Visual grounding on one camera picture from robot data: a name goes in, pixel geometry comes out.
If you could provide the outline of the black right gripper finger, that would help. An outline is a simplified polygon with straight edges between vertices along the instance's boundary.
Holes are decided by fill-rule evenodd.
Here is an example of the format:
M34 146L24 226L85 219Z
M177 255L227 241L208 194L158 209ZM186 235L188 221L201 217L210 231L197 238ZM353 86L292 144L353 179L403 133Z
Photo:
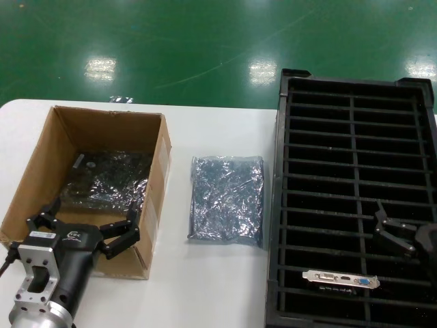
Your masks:
M380 200L376 201L378 210L374 213L376 223L373 232L373 241L385 251L396 256L413 258L416 254L414 238L417 227L408 223L401 223L390 218Z

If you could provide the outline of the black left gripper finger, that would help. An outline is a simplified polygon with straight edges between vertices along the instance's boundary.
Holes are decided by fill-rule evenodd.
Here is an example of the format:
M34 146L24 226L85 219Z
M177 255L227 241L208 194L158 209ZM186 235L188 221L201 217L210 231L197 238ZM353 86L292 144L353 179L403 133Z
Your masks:
M45 227L50 231L56 231L57 228L64 224L64 222L56 218L60 208L61 200L53 200L51 203L43 205L36 215L26 220L29 231L36 231L41 227Z
M107 260L113 259L140 241L139 220L140 212L137 205L131 204L125 220L100 226L103 240L112 238L109 244L103 244L100 248Z

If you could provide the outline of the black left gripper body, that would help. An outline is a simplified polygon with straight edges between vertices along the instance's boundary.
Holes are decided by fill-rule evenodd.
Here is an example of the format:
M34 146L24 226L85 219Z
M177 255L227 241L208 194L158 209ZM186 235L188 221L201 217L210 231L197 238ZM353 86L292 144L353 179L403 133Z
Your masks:
M97 226L81 223L65 223L57 227L56 233L60 235L60 278L54 302L64 308L78 308L100 256L102 234Z

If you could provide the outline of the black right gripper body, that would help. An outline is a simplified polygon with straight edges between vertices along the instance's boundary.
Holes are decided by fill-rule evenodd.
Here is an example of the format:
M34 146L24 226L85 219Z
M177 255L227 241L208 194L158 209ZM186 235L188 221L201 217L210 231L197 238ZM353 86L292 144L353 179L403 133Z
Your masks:
M436 265L436 224L421 225L414 242L419 260L426 265Z

